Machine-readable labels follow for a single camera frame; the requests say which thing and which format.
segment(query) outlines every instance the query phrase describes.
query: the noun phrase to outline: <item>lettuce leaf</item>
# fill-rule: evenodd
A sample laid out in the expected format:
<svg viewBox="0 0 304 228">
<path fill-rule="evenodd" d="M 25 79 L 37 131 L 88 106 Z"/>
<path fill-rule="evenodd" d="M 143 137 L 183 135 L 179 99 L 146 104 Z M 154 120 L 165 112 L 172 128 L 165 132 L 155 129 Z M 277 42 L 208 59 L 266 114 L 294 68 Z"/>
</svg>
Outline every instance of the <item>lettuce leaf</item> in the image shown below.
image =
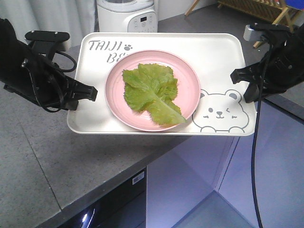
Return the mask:
<svg viewBox="0 0 304 228">
<path fill-rule="evenodd" d="M 181 109 L 172 101 L 177 96 L 177 79 L 169 66 L 139 64 L 137 69 L 124 70 L 124 99 L 136 111 L 148 111 L 159 125 L 186 122 Z"/>
</svg>

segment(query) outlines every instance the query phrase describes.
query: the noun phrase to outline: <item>countertop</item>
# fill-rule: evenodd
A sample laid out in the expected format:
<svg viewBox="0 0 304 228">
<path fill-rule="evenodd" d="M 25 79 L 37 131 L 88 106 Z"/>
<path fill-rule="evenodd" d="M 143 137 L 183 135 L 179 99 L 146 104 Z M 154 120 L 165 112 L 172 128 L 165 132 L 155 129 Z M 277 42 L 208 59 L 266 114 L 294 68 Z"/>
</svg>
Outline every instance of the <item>countertop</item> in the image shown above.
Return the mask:
<svg viewBox="0 0 304 228">
<path fill-rule="evenodd" d="M 79 47 L 69 50 L 75 59 L 78 53 Z M 0 228 L 57 227 L 187 139 L 76 134 L 67 111 L 47 113 L 3 85 Z"/>
</svg>

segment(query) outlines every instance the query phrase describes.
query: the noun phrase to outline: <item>bear cartoon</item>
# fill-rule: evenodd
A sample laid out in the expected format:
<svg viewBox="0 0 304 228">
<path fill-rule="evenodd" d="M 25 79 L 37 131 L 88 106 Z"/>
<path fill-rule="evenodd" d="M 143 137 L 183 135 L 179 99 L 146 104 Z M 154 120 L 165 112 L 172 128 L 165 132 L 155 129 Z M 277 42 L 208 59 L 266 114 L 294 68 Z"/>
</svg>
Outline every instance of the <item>bear cartoon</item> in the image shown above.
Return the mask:
<svg viewBox="0 0 304 228">
<path fill-rule="evenodd" d="M 209 94 L 201 89 L 200 101 L 192 121 L 200 132 L 245 133 L 249 116 L 241 105 L 241 94 L 233 89 L 224 94 Z"/>
</svg>

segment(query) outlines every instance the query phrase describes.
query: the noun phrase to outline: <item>white tray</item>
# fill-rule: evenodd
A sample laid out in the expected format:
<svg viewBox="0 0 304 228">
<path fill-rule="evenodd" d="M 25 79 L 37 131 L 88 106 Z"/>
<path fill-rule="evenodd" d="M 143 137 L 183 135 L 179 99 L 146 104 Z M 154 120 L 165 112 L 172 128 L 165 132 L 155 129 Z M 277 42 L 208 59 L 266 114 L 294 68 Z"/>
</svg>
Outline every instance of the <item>white tray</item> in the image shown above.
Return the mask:
<svg viewBox="0 0 304 228">
<path fill-rule="evenodd" d="M 164 132 L 142 132 L 125 125 L 105 100 L 105 81 L 115 63 L 147 49 L 179 56 L 200 79 L 202 98 L 192 118 Z M 97 98 L 80 100 L 76 111 L 68 111 L 67 124 L 81 134 L 247 136 L 254 132 L 256 108 L 243 98 L 248 83 L 234 85 L 230 79 L 234 69 L 244 66 L 241 44 L 230 34 L 91 33 L 82 41 L 75 79 L 94 86 Z"/>
</svg>

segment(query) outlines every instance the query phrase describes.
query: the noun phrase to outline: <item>black wire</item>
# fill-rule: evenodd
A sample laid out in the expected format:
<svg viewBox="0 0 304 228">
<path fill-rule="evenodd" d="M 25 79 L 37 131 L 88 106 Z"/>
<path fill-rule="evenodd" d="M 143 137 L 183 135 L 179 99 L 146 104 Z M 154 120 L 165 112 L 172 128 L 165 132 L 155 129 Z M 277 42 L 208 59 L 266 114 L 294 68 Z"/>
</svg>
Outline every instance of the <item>black wire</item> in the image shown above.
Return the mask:
<svg viewBox="0 0 304 228">
<path fill-rule="evenodd" d="M 257 114 L 256 114 L 256 125 L 255 125 L 255 132 L 253 136 L 253 143 L 252 143 L 252 154 L 251 154 L 251 183 L 252 183 L 252 195 L 253 195 L 253 202 L 255 205 L 255 211 L 256 211 L 256 218 L 258 222 L 258 227 L 263 228 L 262 219 L 260 215 L 260 211 L 258 208 L 258 202 L 257 202 L 257 190 L 256 190 L 256 177 L 255 177 L 255 156 L 256 156 L 256 147 L 257 147 L 257 132 L 258 132 L 258 125 L 260 120 L 260 112 L 261 112 L 261 104 L 262 104 L 262 92 L 263 92 L 263 86 L 264 86 L 264 79 L 265 74 L 267 70 L 267 66 L 270 60 L 271 51 L 272 51 L 272 45 L 269 45 L 269 51 L 267 54 L 267 59 L 263 68 L 262 76 L 261 76 L 261 83 L 259 85 L 259 97 L 258 97 L 258 103 L 257 103 Z"/>
<path fill-rule="evenodd" d="M 53 81 L 53 76 L 50 77 L 50 82 L 51 84 L 54 86 L 55 90 L 57 91 L 57 94 L 59 96 L 59 101 L 60 101 L 60 107 L 56 110 L 51 110 L 51 109 L 48 109 L 45 105 L 43 105 L 42 102 L 40 102 L 39 98 L 38 98 L 38 92 L 37 92 L 37 87 L 36 87 L 36 80 L 35 80 L 35 77 L 32 75 L 31 71 L 26 67 L 26 64 L 27 64 L 28 60 L 25 59 L 23 64 L 22 64 L 22 68 L 25 68 L 27 71 L 28 71 L 28 74 L 29 74 L 29 77 L 30 77 L 30 80 L 32 82 L 32 88 L 33 88 L 33 92 L 34 92 L 34 95 L 35 95 L 35 99 L 38 103 L 39 106 L 41 106 L 45 111 L 49 112 L 49 113 L 56 113 L 56 112 L 59 112 L 62 107 L 63 107 L 63 94 L 60 90 L 60 87 L 58 86 L 58 84 L 56 84 L 54 81 Z"/>
<path fill-rule="evenodd" d="M 77 67 L 77 62 L 76 60 L 74 60 L 71 56 L 69 56 L 68 54 L 61 52 L 61 51 L 56 51 L 57 54 L 60 54 L 62 56 L 67 57 L 68 59 L 70 59 L 73 62 L 73 67 L 71 69 L 61 69 L 61 68 L 56 68 L 57 70 L 61 71 L 61 72 L 72 72 L 76 69 Z"/>
</svg>

